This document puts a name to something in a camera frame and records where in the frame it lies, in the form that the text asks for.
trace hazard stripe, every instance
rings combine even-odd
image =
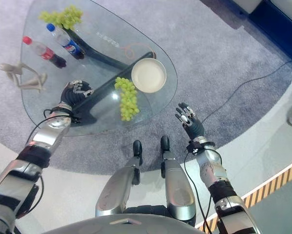
[[[256,203],[262,201],[264,198],[269,196],[270,194],[274,193],[276,190],[280,189],[282,186],[287,184],[292,180],[292,166],[278,175],[276,178],[269,182],[265,182],[262,184],[260,188],[254,191],[252,194],[244,198],[244,203],[247,208],[254,206]],[[216,223],[219,221],[216,215],[211,215],[207,218],[207,223],[210,227],[210,230],[213,232],[216,229]],[[197,227],[200,231],[203,230],[203,223],[199,227]]]

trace grape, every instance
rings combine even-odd
[[[117,77],[115,89],[121,89],[120,113],[122,121],[130,121],[134,115],[140,112],[137,107],[137,91],[134,84],[126,78]]]
[[[46,23],[52,23],[55,26],[64,27],[65,29],[72,29],[76,23],[81,23],[81,16],[83,12],[77,9],[76,6],[71,5],[66,7],[62,12],[53,11],[48,13],[42,11],[39,18],[44,20]]]

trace glass table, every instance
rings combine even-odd
[[[85,51],[84,59],[75,59],[57,44],[46,23],[39,19],[42,11],[62,11],[75,5],[83,11],[82,23],[67,30],[74,41]],[[23,44],[21,61],[38,73],[47,73],[45,90],[22,90],[25,110],[37,124],[43,119],[43,110],[55,107],[60,101],[64,86],[72,80],[82,79],[95,90],[85,103],[74,107],[73,112],[82,118],[73,124],[68,136],[80,136],[118,129],[149,119],[162,111],[173,98],[177,88],[177,74],[172,61],[160,46],[107,9],[91,0],[35,0],[28,12],[24,36],[40,41],[66,60],[65,68],[35,55]],[[155,58],[165,67],[167,80],[155,93],[137,93],[140,113],[131,121],[121,121],[120,96],[115,90],[117,76],[131,79],[133,65],[142,58]],[[21,81],[32,78],[24,72]]]

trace red bottle cap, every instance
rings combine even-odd
[[[27,45],[31,44],[32,43],[32,39],[30,37],[23,37],[22,38],[22,41],[24,43],[26,43]]]

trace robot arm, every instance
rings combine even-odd
[[[222,166],[220,154],[214,143],[204,137],[204,127],[193,110],[185,103],[179,104],[176,117],[182,122],[190,142],[188,152],[197,155],[200,177],[208,188],[215,204],[221,234],[260,234],[253,217],[243,200],[236,194]]]
[[[66,85],[59,105],[48,121],[0,175],[0,234],[12,233],[15,219],[26,215],[38,192],[35,185],[43,168],[69,130],[72,106],[93,94],[88,83],[75,80]]]

